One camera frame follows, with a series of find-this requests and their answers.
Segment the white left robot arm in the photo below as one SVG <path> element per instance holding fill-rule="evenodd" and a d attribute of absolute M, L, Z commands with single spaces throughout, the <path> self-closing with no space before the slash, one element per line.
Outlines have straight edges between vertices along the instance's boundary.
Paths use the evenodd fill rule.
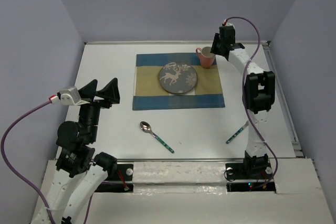
<path fill-rule="evenodd" d="M 97 90 L 96 79 L 81 89 L 64 88 L 50 97 L 52 103 L 79 106 L 77 121 L 65 121 L 57 130 L 56 144 L 61 152 L 46 197 L 33 223 L 75 223 L 82 208 L 106 179 L 117 171 L 117 159 L 107 153 L 95 154 L 101 109 L 120 102 L 117 78 Z"/>

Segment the spoon with teal handle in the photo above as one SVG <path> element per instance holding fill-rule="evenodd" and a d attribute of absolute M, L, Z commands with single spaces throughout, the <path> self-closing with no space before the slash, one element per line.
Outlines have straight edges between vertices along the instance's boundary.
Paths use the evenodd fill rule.
<path fill-rule="evenodd" d="M 153 131 L 152 128 L 150 126 L 149 123 L 145 122 L 145 121 L 141 121 L 140 122 L 140 129 L 143 132 L 149 133 L 150 135 L 152 135 L 158 142 L 160 142 L 160 144 L 162 144 L 170 153 L 174 154 L 175 151 L 174 149 L 172 149 L 165 141 L 163 141 L 158 135 L 156 135 Z"/>

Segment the pink mug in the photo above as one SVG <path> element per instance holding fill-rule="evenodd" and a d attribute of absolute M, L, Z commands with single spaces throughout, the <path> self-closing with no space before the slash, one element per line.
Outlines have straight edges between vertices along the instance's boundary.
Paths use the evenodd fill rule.
<path fill-rule="evenodd" d="M 196 48 L 196 55 L 200 60 L 203 68 L 208 69 L 215 61 L 215 54 L 211 52 L 211 47 Z"/>

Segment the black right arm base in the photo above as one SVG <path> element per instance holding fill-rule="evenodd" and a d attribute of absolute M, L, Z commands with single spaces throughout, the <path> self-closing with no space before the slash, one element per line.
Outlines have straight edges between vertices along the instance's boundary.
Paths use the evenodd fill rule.
<path fill-rule="evenodd" d="M 274 179 L 264 185 L 273 175 L 270 162 L 268 162 L 265 168 L 256 168 L 251 172 L 244 171 L 242 162 L 226 163 L 223 175 L 227 180 L 226 189 L 228 193 L 252 191 L 276 192 Z"/>

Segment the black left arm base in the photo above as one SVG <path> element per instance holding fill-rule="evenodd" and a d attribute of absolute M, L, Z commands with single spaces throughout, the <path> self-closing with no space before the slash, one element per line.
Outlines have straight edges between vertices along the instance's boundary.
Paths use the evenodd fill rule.
<path fill-rule="evenodd" d="M 133 164 L 118 164 L 117 171 L 108 176 L 98 188 L 96 193 L 132 193 L 133 192 Z"/>

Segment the fork with teal handle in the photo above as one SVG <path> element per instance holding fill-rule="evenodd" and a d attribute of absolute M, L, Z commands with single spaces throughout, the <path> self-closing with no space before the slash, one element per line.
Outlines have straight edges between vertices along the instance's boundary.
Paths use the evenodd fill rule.
<path fill-rule="evenodd" d="M 234 140 L 234 138 L 237 137 L 248 126 L 248 124 L 249 124 L 248 121 L 246 121 L 246 123 L 226 141 L 226 144 L 231 143 Z"/>

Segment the grey reindeer plate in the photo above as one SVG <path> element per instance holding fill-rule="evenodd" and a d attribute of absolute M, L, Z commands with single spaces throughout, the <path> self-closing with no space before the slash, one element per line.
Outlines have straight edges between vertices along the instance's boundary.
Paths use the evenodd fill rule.
<path fill-rule="evenodd" d="M 159 72 L 161 87 L 170 94 L 186 94 L 193 90 L 198 81 L 196 70 L 183 62 L 170 62 Z"/>

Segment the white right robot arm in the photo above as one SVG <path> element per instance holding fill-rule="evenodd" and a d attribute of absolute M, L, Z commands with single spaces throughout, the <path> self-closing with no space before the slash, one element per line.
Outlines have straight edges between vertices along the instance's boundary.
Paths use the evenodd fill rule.
<path fill-rule="evenodd" d="M 240 163 L 226 164 L 229 182 L 259 180 L 270 169 L 265 139 L 267 115 L 275 102 L 275 74 L 251 60 L 245 47 L 235 40 L 233 25 L 222 25 L 215 34 L 211 53 L 225 57 L 242 75 L 242 99 L 248 117 L 248 142 Z"/>

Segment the blue and tan cloth placemat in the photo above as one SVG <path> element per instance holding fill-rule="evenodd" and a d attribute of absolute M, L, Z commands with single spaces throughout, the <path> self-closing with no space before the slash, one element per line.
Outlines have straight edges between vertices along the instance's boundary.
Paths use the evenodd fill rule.
<path fill-rule="evenodd" d="M 134 111 L 224 108 L 225 100 L 220 82 L 217 62 L 205 69 L 194 52 L 137 54 L 134 79 L 133 105 Z M 186 94 L 171 94 L 163 89 L 159 82 L 159 72 L 168 65 L 172 74 L 172 66 L 180 72 L 180 78 L 189 84 L 197 79 L 195 87 Z M 185 77 L 187 66 L 195 69 L 197 78 Z"/>

